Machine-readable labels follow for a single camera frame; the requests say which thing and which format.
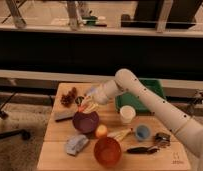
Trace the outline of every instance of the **yellow object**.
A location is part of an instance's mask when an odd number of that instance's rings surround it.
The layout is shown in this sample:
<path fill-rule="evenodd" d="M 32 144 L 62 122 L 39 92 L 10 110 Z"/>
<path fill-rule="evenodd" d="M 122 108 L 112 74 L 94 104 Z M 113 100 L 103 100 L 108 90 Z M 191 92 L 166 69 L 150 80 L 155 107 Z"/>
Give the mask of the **yellow object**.
<path fill-rule="evenodd" d="M 91 113 L 95 111 L 99 105 L 98 103 L 95 103 L 92 96 L 86 96 L 84 100 L 82 101 L 81 107 L 87 106 L 82 112 L 83 113 Z"/>
<path fill-rule="evenodd" d="M 107 136 L 114 138 L 117 141 L 122 141 L 131 131 L 132 131 L 132 129 L 124 129 L 121 131 L 114 131 L 114 132 L 110 132 Z"/>

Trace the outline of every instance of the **red object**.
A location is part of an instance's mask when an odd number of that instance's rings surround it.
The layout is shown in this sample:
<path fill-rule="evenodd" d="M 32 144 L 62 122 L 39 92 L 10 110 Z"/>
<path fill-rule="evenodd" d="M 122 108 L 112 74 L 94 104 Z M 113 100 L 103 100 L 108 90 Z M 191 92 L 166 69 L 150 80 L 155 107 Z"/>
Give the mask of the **red object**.
<path fill-rule="evenodd" d="M 94 156 L 104 167 L 113 167 L 121 158 L 120 144 L 110 137 L 101 138 L 94 147 Z"/>
<path fill-rule="evenodd" d="M 88 107 L 88 105 L 79 106 L 78 112 L 83 112 L 87 107 Z"/>

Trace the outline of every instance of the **food item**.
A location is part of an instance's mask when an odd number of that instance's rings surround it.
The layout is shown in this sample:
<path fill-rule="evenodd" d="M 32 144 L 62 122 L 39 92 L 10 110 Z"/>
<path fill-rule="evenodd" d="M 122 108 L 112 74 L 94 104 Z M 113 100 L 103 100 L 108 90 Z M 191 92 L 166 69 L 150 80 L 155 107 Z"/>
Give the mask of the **food item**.
<path fill-rule="evenodd" d="M 110 132 L 107 136 L 114 138 L 117 141 L 122 141 L 131 132 L 132 132 L 132 128 L 131 129 L 124 129 L 121 131 Z"/>
<path fill-rule="evenodd" d="M 61 104 L 65 107 L 70 107 L 77 96 L 77 89 L 73 87 L 66 95 L 63 94 L 61 98 Z"/>
<path fill-rule="evenodd" d="M 97 103 L 88 103 L 87 107 L 83 110 L 83 113 L 91 113 L 98 108 L 99 105 Z"/>
<path fill-rule="evenodd" d="M 75 99 L 75 102 L 76 102 L 77 106 L 81 106 L 83 99 L 84 99 L 84 97 L 82 97 L 82 96 L 78 96 L 78 97 Z"/>
<path fill-rule="evenodd" d="M 103 124 L 99 125 L 95 131 L 96 138 L 104 138 L 107 136 L 107 127 Z"/>
<path fill-rule="evenodd" d="M 79 106 L 78 107 L 78 112 L 83 112 L 87 107 L 88 107 L 88 105 Z"/>

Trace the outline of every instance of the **gray cloth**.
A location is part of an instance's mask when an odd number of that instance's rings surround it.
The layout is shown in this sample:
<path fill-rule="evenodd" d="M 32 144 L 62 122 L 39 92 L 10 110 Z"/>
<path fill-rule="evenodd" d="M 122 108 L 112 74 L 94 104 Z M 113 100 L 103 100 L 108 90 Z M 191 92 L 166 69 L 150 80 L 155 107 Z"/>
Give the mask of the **gray cloth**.
<path fill-rule="evenodd" d="M 77 135 L 70 138 L 65 144 L 66 153 L 76 156 L 89 142 L 89 139 L 83 135 Z"/>

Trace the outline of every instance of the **white cup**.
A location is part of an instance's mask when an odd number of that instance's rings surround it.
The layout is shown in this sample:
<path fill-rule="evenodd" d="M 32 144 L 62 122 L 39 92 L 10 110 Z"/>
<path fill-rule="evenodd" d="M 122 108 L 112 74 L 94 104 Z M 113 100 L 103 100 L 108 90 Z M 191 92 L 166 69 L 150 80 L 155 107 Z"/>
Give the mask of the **white cup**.
<path fill-rule="evenodd" d="M 129 124 L 136 116 L 136 111 L 132 106 L 126 105 L 120 108 L 120 119 L 122 124 Z"/>

